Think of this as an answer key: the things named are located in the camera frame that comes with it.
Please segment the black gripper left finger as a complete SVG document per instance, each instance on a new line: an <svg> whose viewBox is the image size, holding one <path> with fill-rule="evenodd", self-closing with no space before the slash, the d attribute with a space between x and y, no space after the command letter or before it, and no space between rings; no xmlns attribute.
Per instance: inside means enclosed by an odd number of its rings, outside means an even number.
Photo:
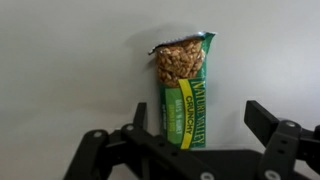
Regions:
<svg viewBox="0 0 320 180"><path fill-rule="evenodd" d="M208 165L146 130L147 104L137 105L133 121L108 133L84 134L63 180L108 180L124 164L139 180L214 180Z"/></svg>

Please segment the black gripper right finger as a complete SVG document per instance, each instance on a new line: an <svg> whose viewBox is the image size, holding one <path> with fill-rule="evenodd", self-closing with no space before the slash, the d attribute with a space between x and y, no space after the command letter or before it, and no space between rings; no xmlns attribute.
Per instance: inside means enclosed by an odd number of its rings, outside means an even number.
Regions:
<svg viewBox="0 0 320 180"><path fill-rule="evenodd" d="M258 180L309 180L294 170L297 160L320 174L319 125L308 130L292 120L279 120L255 100L246 102L244 122L265 147Z"/></svg>

